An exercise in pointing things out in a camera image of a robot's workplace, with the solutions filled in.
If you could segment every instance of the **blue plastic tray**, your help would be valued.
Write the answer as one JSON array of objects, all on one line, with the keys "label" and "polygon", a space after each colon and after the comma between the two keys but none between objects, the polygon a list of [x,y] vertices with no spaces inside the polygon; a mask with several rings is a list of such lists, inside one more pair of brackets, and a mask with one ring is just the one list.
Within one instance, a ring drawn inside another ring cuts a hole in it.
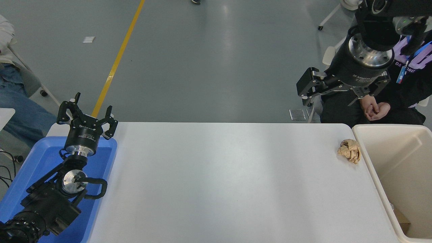
[{"label": "blue plastic tray", "polygon": [[[28,195],[25,190],[63,161],[58,151],[63,148],[65,142],[66,137],[45,137],[33,146],[12,185],[0,202],[0,221],[6,222],[16,213],[20,212],[23,209],[20,202]],[[83,171],[88,177],[108,180],[116,150],[117,142],[113,138],[110,140],[101,138],[97,153],[88,157],[88,163]],[[86,188],[91,195],[96,195],[100,191],[99,185],[88,184]],[[55,236],[53,233],[49,236],[43,236],[39,242],[86,242],[93,228],[101,200],[103,198],[97,200],[83,199],[78,204],[78,208],[82,211],[81,214],[68,228],[58,236]]]}]

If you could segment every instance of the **person's leg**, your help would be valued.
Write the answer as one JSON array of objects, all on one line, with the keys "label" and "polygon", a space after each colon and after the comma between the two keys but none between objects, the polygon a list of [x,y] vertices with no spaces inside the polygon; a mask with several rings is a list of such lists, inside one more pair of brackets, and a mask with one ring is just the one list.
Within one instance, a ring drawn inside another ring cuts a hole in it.
[{"label": "person's leg", "polygon": [[42,131],[48,131],[56,122],[53,114],[26,96],[21,83],[12,83],[1,78],[0,97],[1,108],[15,109],[15,114],[4,130],[30,147],[44,137]]},{"label": "person's leg", "polygon": [[426,117],[415,108],[399,108],[389,111],[385,117],[371,123],[423,125],[425,120]]},{"label": "person's leg", "polygon": [[356,95],[352,91],[322,96],[321,123],[344,123],[351,128],[357,124],[368,123],[363,110],[360,108],[360,102],[356,101],[348,106],[355,97]]}]

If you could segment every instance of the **white plastic bin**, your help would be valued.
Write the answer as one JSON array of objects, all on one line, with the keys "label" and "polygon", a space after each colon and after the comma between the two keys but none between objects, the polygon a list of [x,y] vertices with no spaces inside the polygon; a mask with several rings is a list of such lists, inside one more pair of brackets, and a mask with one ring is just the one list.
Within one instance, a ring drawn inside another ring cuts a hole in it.
[{"label": "white plastic bin", "polygon": [[[432,133],[419,125],[357,125],[353,133],[401,242],[432,243]],[[389,201],[411,222],[405,236]]]}]

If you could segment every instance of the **crumpled paper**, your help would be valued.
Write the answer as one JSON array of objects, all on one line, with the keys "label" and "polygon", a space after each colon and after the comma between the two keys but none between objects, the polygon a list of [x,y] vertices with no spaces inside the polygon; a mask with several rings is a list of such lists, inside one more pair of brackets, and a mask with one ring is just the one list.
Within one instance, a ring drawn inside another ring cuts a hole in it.
[{"label": "crumpled paper", "polygon": [[337,153],[345,156],[348,161],[357,164],[360,161],[360,146],[356,140],[345,139],[340,143]]}]

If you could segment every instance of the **blue jeans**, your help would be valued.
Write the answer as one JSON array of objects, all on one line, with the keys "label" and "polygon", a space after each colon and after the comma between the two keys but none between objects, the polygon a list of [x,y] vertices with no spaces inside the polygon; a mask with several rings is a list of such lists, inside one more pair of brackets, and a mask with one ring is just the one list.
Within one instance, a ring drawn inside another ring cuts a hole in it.
[{"label": "blue jeans", "polygon": [[0,64],[0,77],[0,107],[15,109],[3,129],[33,147],[56,122],[56,117],[27,97],[14,65]]}]

